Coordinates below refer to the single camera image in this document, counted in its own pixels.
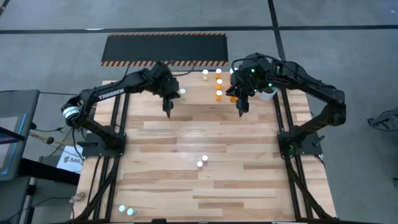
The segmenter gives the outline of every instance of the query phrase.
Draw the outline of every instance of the white sign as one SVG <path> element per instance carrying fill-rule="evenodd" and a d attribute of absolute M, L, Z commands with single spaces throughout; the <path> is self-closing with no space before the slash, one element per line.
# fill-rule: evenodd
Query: white sign
<path fill-rule="evenodd" d="M 76 146 L 76 148 L 81 155 L 83 148 L 80 146 Z M 73 146 L 65 146 L 61 158 L 58 161 L 57 168 L 79 174 L 82 167 L 83 161 L 80 159 L 80 156 L 76 153 L 76 150 L 73 148 Z"/>

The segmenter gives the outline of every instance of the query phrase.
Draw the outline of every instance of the floor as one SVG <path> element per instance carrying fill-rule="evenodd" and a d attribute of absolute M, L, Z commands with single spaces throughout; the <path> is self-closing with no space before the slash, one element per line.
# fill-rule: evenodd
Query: floor
<path fill-rule="evenodd" d="M 287 60 L 346 94 L 346 124 L 320 131 L 326 136 L 322 148 L 337 215 L 344 220 L 395 223 L 398 189 L 392 178 L 398 176 L 398 140 L 395 133 L 370 128 L 366 119 L 397 107 L 398 30 L 389 25 L 398 24 L 398 2 L 274 0 L 274 5 Z M 0 17 L 0 91 L 36 88 L 78 93 L 123 74 L 122 68 L 100 67 L 108 33 L 7 34 L 4 30 L 202 26 L 252 28 L 226 31 L 230 60 L 253 52 L 278 56 L 274 31 L 264 28 L 272 26 L 266 0 L 250 4 L 244 0 L 10 0 Z M 326 27 L 297 28 L 302 26 Z M 331 30 L 328 26 L 363 27 Z M 63 126 L 60 107 L 67 99 L 41 95 L 34 119 L 38 127 Z M 324 107 L 311 96 L 308 100 L 314 114 Z M 64 134 L 52 136 L 61 139 Z M 38 159 L 52 151 L 29 139 L 24 157 Z M 69 215 L 69 205 L 49 204 L 37 210 L 34 223 L 60 222 Z"/>

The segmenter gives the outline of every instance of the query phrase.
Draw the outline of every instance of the black mat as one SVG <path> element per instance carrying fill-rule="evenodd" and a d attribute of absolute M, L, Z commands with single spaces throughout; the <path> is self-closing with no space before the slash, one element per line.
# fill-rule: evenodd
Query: black mat
<path fill-rule="evenodd" d="M 110 34 L 101 66 L 152 65 L 153 60 L 170 66 L 227 66 L 228 48 L 222 33 Z"/>

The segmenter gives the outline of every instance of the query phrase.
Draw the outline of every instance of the wooden table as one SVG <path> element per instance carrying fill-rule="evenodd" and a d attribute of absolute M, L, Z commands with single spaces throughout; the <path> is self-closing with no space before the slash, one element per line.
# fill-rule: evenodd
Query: wooden table
<path fill-rule="evenodd" d="M 274 102 L 250 98 L 250 112 L 240 118 L 228 96 L 216 101 L 215 73 L 208 77 L 203 81 L 200 72 L 178 77 L 180 88 L 187 92 L 173 100 L 170 119 L 158 96 L 149 92 L 131 95 L 128 145 L 119 166 L 112 222 L 150 222 L 153 218 L 170 222 L 294 220 L 276 138 L 279 128 Z M 225 92 L 229 73 L 222 73 L 221 78 Z M 311 119 L 305 93 L 288 91 L 288 95 L 295 124 Z M 113 103 L 114 98 L 99 102 L 95 120 L 109 124 Z M 282 100 L 280 107 L 284 113 Z M 198 169 L 202 155 L 209 161 Z M 77 192 L 88 193 L 96 160 L 84 162 Z M 326 212 L 335 215 L 322 164 L 314 156 L 302 156 L 302 160 L 308 189 Z M 297 191 L 305 216 L 302 195 Z M 107 195 L 100 217 L 104 217 Z M 85 205 L 86 201 L 75 204 L 76 216 Z M 119 212 L 120 205 L 137 209 L 137 215 Z"/>

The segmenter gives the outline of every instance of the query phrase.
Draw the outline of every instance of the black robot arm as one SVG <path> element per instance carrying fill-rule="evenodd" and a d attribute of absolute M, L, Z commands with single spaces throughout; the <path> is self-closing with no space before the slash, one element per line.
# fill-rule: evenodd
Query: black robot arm
<path fill-rule="evenodd" d="M 345 95 L 334 86 L 327 85 L 311 77 L 299 64 L 282 62 L 281 60 L 259 53 L 248 55 L 239 70 L 231 77 L 232 87 L 227 90 L 227 96 L 236 96 L 236 107 L 239 115 L 249 111 L 248 97 L 256 91 L 273 92 L 272 87 L 302 90 L 324 101 L 327 105 L 322 112 L 301 126 L 294 126 L 288 132 L 286 139 L 293 147 L 301 147 L 305 137 L 327 126 L 338 126 L 345 123 Z"/>
<path fill-rule="evenodd" d="M 99 101 L 123 93 L 142 93 L 144 90 L 163 98 L 163 110 L 170 117 L 170 110 L 173 108 L 171 100 L 180 97 L 177 93 L 179 85 L 168 66 L 161 62 L 157 62 L 150 70 L 144 68 L 125 75 L 120 81 L 83 90 L 78 96 L 70 98 L 61 111 L 67 125 L 85 128 L 99 137 L 92 141 L 96 142 L 93 147 L 97 146 L 98 142 L 103 142 L 105 149 L 118 150 L 124 148 L 122 136 L 116 134 L 113 127 L 103 126 L 89 118 L 90 110 Z"/>

